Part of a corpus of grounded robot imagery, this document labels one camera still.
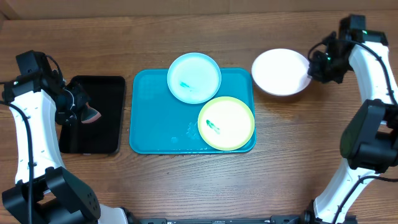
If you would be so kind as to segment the black and red sponge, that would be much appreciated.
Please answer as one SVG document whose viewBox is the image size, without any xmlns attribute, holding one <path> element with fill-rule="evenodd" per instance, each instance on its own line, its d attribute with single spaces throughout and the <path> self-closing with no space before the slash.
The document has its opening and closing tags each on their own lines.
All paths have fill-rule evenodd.
<svg viewBox="0 0 398 224">
<path fill-rule="evenodd" d="M 92 108 L 88 103 L 85 104 L 81 112 L 81 122 L 83 124 L 94 123 L 96 120 L 100 119 L 101 113 L 96 109 Z"/>
</svg>

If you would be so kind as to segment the pink plate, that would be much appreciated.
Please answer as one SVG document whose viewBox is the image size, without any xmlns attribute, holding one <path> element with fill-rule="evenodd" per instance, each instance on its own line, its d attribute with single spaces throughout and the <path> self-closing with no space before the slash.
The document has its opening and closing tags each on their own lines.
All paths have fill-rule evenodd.
<svg viewBox="0 0 398 224">
<path fill-rule="evenodd" d="M 310 84 L 308 69 L 309 61 L 302 54 L 290 49 L 272 49 L 254 60 L 251 75 L 264 92 L 275 96 L 290 96 Z"/>
</svg>

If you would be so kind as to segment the yellow-green plate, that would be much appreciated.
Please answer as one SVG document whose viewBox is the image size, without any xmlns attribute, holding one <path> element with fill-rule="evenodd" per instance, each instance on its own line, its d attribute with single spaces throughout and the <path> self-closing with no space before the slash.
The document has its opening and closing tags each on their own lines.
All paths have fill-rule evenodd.
<svg viewBox="0 0 398 224">
<path fill-rule="evenodd" d="M 231 96 L 207 102 L 199 112 L 197 125 L 201 138 L 220 151 L 243 147 L 255 129 L 254 115 L 249 106 Z"/>
</svg>

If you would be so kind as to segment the light blue plate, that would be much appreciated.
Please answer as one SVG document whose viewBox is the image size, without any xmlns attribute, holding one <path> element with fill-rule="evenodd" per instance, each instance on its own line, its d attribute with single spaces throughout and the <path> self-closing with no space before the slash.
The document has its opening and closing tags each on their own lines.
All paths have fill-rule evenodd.
<svg viewBox="0 0 398 224">
<path fill-rule="evenodd" d="M 216 95 L 221 86 L 221 70 L 209 56 L 191 52 L 175 59 L 167 72 L 167 84 L 176 99 L 200 104 Z"/>
</svg>

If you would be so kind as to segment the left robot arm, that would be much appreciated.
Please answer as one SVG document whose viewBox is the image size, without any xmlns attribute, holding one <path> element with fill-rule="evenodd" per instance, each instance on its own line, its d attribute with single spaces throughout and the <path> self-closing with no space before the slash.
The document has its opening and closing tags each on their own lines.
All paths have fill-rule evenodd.
<svg viewBox="0 0 398 224">
<path fill-rule="evenodd" d="M 16 56 L 20 75 L 5 82 L 1 104 L 14 117 L 18 166 L 4 208 L 20 223 L 138 223 L 123 207 L 99 203 L 92 188 L 67 171 L 55 126 L 90 124 L 101 113 L 77 82 L 65 83 L 53 58 L 30 50 Z"/>
</svg>

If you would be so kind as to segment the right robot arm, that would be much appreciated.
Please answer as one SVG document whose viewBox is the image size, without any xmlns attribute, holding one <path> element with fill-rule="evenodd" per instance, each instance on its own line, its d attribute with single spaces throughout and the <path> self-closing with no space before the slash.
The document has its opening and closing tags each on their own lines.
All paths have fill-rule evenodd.
<svg viewBox="0 0 398 224">
<path fill-rule="evenodd" d="M 364 16 L 351 14 L 320 45 L 325 51 L 313 46 L 308 52 L 308 75 L 341 83 L 347 71 L 354 72 L 363 104 L 341 136 L 338 170 L 293 223 L 356 223 L 349 208 L 368 184 L 397 166 L 397 84 L 389 43 L 384 32 L 366 28 Z"/>
</svg>

